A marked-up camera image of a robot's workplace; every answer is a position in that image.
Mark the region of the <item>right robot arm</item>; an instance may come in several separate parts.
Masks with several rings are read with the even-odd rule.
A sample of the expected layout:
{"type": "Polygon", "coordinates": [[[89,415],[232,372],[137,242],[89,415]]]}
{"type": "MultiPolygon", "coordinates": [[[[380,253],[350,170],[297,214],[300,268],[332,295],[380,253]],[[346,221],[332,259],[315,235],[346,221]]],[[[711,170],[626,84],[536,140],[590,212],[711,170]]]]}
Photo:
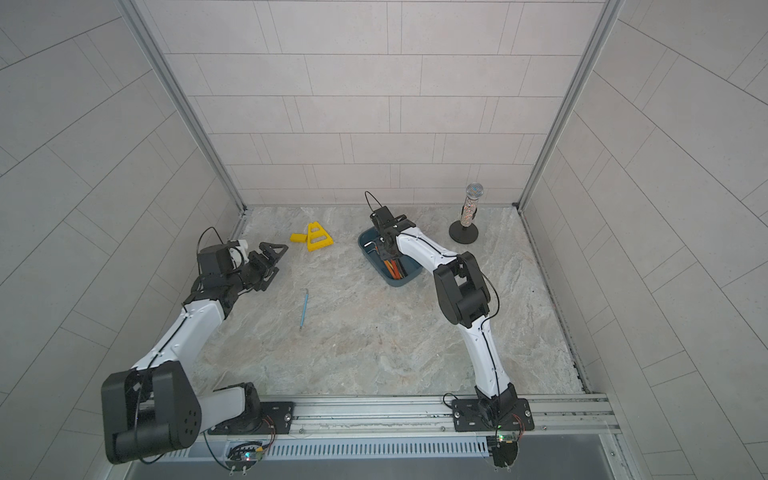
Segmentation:
{"type": "Polygon", "coordinates": [[[381,260],[396,262],[409,257],[432,273],[440,310],[458,328],[467,348],[482,411],[489,421],[498,423],[516,406],[518,396],[495,347],[491,290],[475,256],[434,243],[414,222],[404,215],[393,216],[385,206],[373,210],[370,219],[381,260]]]}

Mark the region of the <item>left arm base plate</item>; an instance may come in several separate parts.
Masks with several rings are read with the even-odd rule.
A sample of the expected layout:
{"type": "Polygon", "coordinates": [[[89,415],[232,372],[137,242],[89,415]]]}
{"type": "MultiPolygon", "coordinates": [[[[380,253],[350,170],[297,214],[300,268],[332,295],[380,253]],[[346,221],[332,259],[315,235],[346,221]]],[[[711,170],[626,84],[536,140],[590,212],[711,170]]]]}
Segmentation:
{"type": "Polygon", "coordinates": [[[262,402],[258,413],[246,411],[211,427],[206,433],[214,436],[287,435],[291,430],[294,410],[294,402],[262,402]]]}

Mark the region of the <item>blue handled hex key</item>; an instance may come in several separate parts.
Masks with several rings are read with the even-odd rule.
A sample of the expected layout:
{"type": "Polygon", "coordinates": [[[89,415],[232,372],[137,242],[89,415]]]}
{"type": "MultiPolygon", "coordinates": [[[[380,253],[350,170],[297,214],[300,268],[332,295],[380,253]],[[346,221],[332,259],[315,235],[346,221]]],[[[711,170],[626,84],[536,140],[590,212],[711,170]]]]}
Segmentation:
{"type": "Polygon", "coordinates": [[[305,289],[304,290],[304,297],[303,297],[303,305],[302,305],[301,318],[300,318],[300,323],[299,323],[299,329],[300,330],[302,330],[304,325],[305,325],[307,308],[308,308],[308,302],[309,302],[309,290],[305,289]]]}

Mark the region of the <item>orange handled hex key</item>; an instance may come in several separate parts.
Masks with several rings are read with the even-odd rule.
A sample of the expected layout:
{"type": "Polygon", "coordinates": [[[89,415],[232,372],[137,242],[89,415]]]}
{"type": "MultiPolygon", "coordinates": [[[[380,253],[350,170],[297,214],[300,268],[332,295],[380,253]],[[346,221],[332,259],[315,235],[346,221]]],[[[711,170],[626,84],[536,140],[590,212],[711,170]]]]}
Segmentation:
{"type": "Polygon", "coordinates": [[[402,276],[401,276],[401,274],[399,272],[399,269],[398,269],[398,267],[397,267],[397,265],[395,263],[393,263],[390,260],[385,260],[384,264],[385,264],[387,270],[389,271],[389,273],[390,273],[390,275],[392,276],[393,279],[399,280],[399,279],[402,278],[402,276]]]}

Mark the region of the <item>red handled hex key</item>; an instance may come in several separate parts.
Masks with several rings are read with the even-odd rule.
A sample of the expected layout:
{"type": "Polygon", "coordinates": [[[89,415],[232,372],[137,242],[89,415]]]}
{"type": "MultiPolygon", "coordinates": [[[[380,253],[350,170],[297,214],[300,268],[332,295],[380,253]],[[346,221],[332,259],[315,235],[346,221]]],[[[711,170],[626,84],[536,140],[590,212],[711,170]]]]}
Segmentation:
{"type": "Polygon", "coordinates": [[[399,259],[392,259],[386,261],[388,269],[395,280],[404,279],[407,276],[399,259]]]}

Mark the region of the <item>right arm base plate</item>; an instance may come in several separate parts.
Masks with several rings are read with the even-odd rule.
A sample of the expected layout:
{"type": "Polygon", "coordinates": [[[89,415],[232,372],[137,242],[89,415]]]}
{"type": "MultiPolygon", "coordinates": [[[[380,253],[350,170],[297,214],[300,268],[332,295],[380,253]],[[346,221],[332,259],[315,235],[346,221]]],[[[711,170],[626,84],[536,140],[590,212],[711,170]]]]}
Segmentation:
{"type": "Polygon", "coordinates": [[[477,391],[476,398],[454,398],[449,404],[457,432],[518,431],[535,429],[527,399],[519,397],[509,384],[501,397],[489,398],[477,391]]]}

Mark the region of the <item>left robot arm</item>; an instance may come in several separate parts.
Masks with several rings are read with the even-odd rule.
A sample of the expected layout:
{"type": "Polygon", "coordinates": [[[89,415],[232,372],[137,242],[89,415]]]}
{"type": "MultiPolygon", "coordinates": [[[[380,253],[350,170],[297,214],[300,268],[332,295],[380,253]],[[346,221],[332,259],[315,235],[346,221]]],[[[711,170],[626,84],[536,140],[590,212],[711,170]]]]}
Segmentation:
{"type": "Polygon", "coordinates": [[[169,331],[130,369],[111,374],[101,386],[110,463],[158,459],[192,446],[204,432],[289,433],[293,403],[263,403],[250,382],[199,396],[187,375],[237,300],[268,288],[287,249],[262,242],[251,251],[246,241],[237,240],[198,251],[198,276],[169,331]]]}

